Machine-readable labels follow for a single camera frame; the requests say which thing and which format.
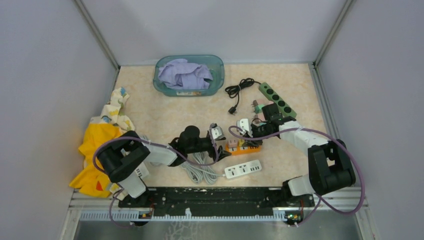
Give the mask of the orange power strip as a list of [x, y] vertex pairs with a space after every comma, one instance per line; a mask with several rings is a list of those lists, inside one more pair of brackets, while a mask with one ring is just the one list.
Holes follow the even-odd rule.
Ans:
[[262, 150], [261, 146], [236, 146], [230, 147], [228, 144], [225, 145], [225, 150], [231, 153], [232, 156], [246, 155], [259, 153]]

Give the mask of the green power strip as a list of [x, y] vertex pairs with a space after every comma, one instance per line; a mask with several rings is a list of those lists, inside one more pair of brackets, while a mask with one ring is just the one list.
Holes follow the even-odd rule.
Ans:
[[263, 82], [258, 87], [259, 91], [271, 102], [275, 103], [284, 117], [297, 117], [297, 113], [268, 83]]

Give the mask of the pink usb plug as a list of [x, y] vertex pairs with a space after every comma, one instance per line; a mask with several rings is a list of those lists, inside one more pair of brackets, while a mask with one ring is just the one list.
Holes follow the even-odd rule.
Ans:
[[263, 99], [255, 99], [252, 102], [253, 106], [264, 105], [266, 103], [267, 103], [267, 100], [263, 100]]

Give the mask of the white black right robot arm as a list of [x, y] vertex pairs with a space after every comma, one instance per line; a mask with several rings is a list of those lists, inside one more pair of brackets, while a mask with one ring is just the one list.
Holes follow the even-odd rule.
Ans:
[[302, 195], [325, 195], [356, 182], [356, 175], [349, 156], [343, 151], [345, 144], [337, 139], [323, 138], [307, 131], [294, 117], [283, 116], [277, 104], [262, 108], [261, 125], [243, 118], [237, 122], [243, 137], [254, 138], [258, 144], [269, 135], [294, 145], [307, 156], [308, 174], [286, 180], [282, 184], [281, 199], [287, 206], [295, 206]]

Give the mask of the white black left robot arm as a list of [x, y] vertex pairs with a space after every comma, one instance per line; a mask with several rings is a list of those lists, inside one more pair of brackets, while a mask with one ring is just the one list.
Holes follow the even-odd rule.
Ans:
[[215, 123], [210, 125], [205, 137], [200, 136], [198, 127], [189, 125], [169, 144], [142, 139], [130, 130], [103, 143], [94, 152], [92, 163], [107, 175], [111, 183], [125, 190], [132, 203], [144, 207], [149, 203], [150, 193], [137, 170], [145, 162], [177, 167], [188, 163], [190, 154], [207, 153], [216, 163], [231, 156], [230, 152], [217, 145], [217, 141], [221, 140], [225, 140], [225, 135]]

